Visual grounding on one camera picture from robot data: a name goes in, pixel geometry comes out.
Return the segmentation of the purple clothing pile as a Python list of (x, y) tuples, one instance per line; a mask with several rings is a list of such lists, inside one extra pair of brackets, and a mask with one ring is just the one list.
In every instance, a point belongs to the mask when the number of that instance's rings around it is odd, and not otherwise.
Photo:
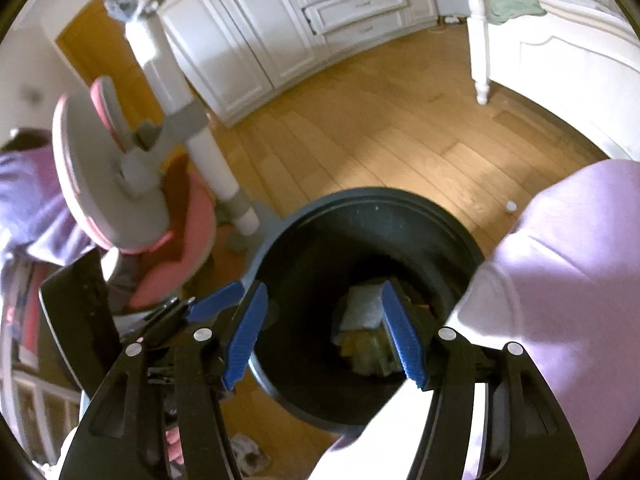
[(93, 248), (66, 205), (50, 131), (21, 128), (1, 147), (1, 258), (67, 266)]

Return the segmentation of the pink grey desk chair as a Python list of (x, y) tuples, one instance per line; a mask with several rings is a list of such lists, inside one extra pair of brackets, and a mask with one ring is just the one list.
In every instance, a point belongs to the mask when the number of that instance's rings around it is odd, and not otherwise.
[(216, 214), (206, 183), (184, 155), (162, 165), (175, 130), (205, 121), (190, 104), (159, 127), (131, 131), (107, 76), (56, 103), (51, 143), (66, 206), (97, 248), (139, 263), (130, 310), (170, 298), (212, 253)]

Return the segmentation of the green cloth on bed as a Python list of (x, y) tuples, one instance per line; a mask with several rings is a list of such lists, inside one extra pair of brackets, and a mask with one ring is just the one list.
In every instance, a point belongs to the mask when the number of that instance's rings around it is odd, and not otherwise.
[(489, 0), (487, 19), (490, 24), (502, 25), (521, 16), (546, 13), (538, 0)]

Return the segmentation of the black round trash bin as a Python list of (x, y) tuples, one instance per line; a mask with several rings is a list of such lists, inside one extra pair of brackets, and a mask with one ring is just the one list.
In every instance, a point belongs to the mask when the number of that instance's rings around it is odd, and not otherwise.
[(349, 291), (394, 278), (445, 322), (483, 260), (464, 225), (418, 194), (352, 188), (315, 200), (283, 221), (247, 272), (269, 300), (250, 370), (303, 422), (358, 434), (405, 376), (361, 376), (342, 356), (334, 338)]

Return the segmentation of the trash inside bin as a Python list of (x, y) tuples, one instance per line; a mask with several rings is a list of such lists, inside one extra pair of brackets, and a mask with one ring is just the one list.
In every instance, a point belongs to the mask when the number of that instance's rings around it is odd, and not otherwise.
[(347, 295), (346, 310), (334, 344), (361, 376), (390, 376), (403, 372), (422, 388), (427, 381), (425, 344), (416, 328), (416, 312), (432, 312), (414, 304), (393, 282), (362, 285)]

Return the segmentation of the purple tablecloth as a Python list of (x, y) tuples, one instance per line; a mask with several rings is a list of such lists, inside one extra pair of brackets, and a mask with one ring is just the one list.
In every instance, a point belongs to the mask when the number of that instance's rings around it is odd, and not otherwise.
[[(639, 166), (610, 159), (539, 193), (476, 270), (446, 322), (471, 344), (521, 344), (574, 432), (588, 476), (639, 474)], [(407, 381), (316, 479), (412, 479), (432, 393)], [(460, 479), (478, 475), (485, 388), (475, 388)]]

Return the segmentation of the crumpled paper on floor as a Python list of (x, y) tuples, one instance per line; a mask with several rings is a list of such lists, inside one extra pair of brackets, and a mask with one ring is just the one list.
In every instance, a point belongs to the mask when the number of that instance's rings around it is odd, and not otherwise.
[(244, 477), (256, 476), (269, 468), (270, 457), (245, 434), (235, 434), (230, 439), (230, 445), (235, 463)]

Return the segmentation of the white wardrobe with drawers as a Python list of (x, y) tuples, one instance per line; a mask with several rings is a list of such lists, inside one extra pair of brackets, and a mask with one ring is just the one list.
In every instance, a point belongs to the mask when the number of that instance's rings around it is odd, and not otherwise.
[(160, 18), (206, 105), (233, 125), (356, 52), (435, 25), (436, 0), (165, 0)]

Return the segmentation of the white bed frame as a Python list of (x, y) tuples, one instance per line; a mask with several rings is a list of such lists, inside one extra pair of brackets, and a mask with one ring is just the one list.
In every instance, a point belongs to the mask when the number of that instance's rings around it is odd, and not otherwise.
[(488, 21), (469, 0), (471, 77), (486, 104), (500, 84), (558, 116), (611, 158), (639, 157), (639, 39), (623, 18), (565, 0), (544, 15)]

